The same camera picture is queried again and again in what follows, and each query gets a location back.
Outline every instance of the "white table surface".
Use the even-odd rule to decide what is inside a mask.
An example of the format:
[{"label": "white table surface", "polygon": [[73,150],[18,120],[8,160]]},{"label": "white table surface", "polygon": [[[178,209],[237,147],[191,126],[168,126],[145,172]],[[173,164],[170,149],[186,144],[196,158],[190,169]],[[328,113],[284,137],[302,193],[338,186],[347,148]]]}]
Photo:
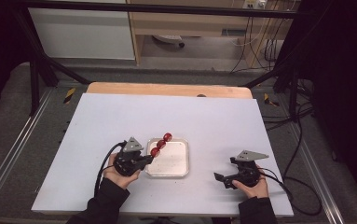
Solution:
[{"label": "white table surface", "polygon": [[[236,217],[243,193],[225,189],[213,173],[236,174],[229,158],[244,149],[268,154],[256,163],[281,179],[256,100],[85,93],[32,210],[61,214],[86,209],[112,146],[134,136],[145,154],[147,142],[166,132],[188,142],[189,173],[160,178],[141,172],[128,187],[121,214]],[[276,216],[292,216],[280,186],[268,179],[268,190]]]}]

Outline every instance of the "black sleeve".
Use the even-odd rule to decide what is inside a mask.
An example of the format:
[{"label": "black sleeve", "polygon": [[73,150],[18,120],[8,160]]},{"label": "black sleeve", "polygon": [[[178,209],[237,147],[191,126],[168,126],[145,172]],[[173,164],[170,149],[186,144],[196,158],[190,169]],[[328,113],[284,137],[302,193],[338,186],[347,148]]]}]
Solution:
[{"label": "black sleeve", "polygon": [[239,203],[240,223],[255,224],[277,223],[277,218],[274,215],[273,207],[271,206],[270,198],[251,198],[243,203]]},{"label": "black sleeve", "polygon": [[117,223],[119,208],[130,193],[114,182],[103,178],[97,197],[88,201],[88,208],[73,215],[67,224],[114,224]]}]

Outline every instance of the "red ball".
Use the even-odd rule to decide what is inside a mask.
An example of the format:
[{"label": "red ball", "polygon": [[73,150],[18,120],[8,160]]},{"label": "red ball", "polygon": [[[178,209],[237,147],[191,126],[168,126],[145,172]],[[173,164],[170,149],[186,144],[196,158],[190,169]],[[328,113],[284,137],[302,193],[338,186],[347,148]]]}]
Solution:
[{"label": "red ball", "polygon": [[163,139],[166,142],[170,142],[172,140],[172,135],[170,133],[165,133]]},{"label": "red ball", "polygon": [[156,143],[156,147],[158,149],[162,149],[166,146],[166,142],[164,140],[158,140],[158,142]]},{"label": "red ball", "polygon": [[159,149],[157,147],[152,148],[151,150],[151,156],[156,157],[159,153]]}]

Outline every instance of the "white tray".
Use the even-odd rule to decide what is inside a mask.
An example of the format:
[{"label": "white tray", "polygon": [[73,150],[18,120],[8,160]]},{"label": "white tray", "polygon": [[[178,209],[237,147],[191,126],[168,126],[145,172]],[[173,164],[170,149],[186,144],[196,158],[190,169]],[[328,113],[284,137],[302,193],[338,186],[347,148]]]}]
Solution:
[{"label": "white tray", "polygon": [[[152,148],[156,147],[161,138],[152,138],[148,142],[146,153],[150,155]],[[151,164],[145,167],[145,171],[151,176],[185,176],[189,172],[189,151],[185,139],[173,138],[160,150],[160,154],[154,158]]]}]

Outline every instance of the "hand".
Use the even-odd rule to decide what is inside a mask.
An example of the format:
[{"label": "hand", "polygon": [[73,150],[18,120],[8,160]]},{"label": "hand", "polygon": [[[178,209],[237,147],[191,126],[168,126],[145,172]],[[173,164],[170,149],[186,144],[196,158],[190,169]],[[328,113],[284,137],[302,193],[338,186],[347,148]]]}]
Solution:
[{"label": "hand", "polygon": [[247,195],[247,197],[253,198],[268,198],[268,183],[266,183],[266,178],[263,175],[259,176],[259,180],[257,184],[253,187],[247,187],[244,184],[242,184],[240,181],[233,180],[232,184],[236,186],[236,188],[244,191],[244,193]]},{"label": "hand", "polygon": [[[108,166],[112,166],[114,164],[115,157],[117,156],[116,153],[111,154],[109,156]],[[132,176],[123,176],[117,172],[115,167],[109,167],[103,171],[103,176],[108,178],[122,189],[126,189],[132,181],[138,179],[138,175],[140,174],[140,170],[136,171]]]}]

